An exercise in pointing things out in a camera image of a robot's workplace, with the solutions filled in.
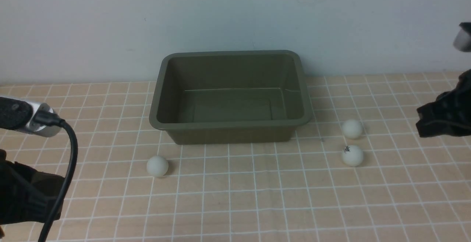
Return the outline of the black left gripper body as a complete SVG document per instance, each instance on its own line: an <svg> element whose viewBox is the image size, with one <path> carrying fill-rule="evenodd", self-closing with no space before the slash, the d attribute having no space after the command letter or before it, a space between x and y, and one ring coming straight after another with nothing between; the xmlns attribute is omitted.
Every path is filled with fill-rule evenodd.
<svg viewBox="0 0 471 242"><path fill-rule="evenodd" d="M0 223L45 223L57 201L64 177L6 160L0 151Z"/></svg>

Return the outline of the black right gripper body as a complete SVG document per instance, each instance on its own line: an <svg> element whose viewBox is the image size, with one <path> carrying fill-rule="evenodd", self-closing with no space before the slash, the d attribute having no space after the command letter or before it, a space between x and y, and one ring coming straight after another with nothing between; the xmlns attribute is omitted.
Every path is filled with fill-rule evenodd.
<svg viewBox="0 0 471 242"><path fill-rule="evenodd" d="M440 135L453 137L471 134L471 71L458 77L453 90L441 93L435 101L417 108L419 121L415 124L419 137Z"/></svg>

